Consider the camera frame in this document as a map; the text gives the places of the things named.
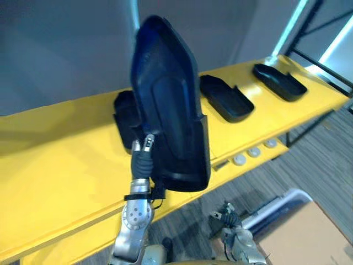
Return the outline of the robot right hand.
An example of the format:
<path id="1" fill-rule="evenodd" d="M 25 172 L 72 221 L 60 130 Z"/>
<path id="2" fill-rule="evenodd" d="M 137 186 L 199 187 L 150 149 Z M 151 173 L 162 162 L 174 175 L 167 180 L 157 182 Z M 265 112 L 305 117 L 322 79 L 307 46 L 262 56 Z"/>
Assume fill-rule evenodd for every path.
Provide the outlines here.
<path id="1" fill-rule="evenodd" d="M 225 202 L 220 211 L 213 211 L 211 216 L 221 221 L 228 228 L 241 226 L 242 222 L 239 215 L 235 211 L 235 207 L 231 203 Z"/>

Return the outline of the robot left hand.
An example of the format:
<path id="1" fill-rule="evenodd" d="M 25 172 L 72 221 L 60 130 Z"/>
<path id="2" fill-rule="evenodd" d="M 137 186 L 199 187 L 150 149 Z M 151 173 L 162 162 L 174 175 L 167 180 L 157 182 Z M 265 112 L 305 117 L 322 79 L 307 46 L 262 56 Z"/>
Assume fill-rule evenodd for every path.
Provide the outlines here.
<path id="1" fill-rule="evenodd" d="M 145 137 L 143 145 L 141 145 L 138 140 L 135 140 L 132 143 L 131 194 L 147 193 L 150 191 L 149 178 L 153 170 L 153 160 L 151 155 L 153 144 L 153 134 L 148 134 Z"/>

